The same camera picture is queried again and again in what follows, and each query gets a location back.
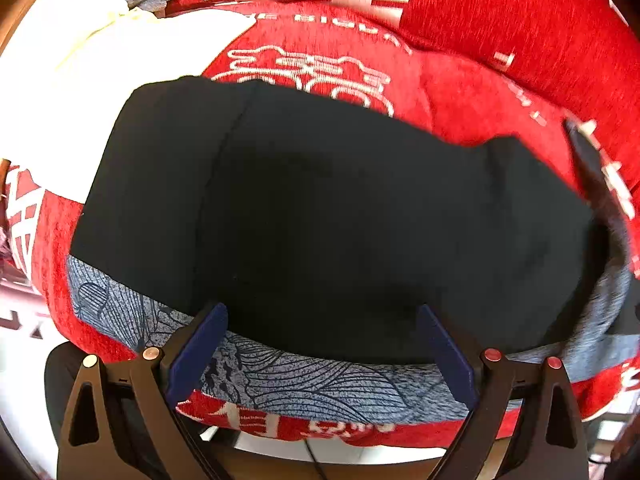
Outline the red pillow with white characters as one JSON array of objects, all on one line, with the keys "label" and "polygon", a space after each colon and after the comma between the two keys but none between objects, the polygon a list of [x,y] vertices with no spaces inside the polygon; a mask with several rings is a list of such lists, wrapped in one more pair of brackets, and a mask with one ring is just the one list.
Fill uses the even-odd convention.
[{"label": "red pillow with white characters", "polygon": [[[172,0],[171,11],[246,0]],[[612,0],[309,0],[458,52],[583,118],[629,186],[639,182],[639,41]]]}]

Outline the white bed sheet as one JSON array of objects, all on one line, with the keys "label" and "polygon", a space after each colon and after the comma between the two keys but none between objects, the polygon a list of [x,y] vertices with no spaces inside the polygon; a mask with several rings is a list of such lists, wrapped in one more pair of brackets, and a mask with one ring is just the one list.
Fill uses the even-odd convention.
[{"label": "white bed sheet", "polygon": [[2,158],[43,188],[83,202],[130,94],[200,76],[254,23],[221,10],[175,18],[29,11],[1,55]]}]

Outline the black pants with grey waistband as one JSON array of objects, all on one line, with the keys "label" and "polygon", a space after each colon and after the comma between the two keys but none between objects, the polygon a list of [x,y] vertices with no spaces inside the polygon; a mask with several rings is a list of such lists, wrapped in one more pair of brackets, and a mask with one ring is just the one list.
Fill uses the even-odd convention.
[{"label": "black pants with grey waistband", "polygon": [[595,378],[638,352],[639,289],[597,152],[570,120],[560,137],[584,195],[512,134],[466,148],[258,80],[146,84],[76,226],[73,310],[140,351],[223,304],[195,388],[306,419],[463,417],[424,304],[482,347]]}]

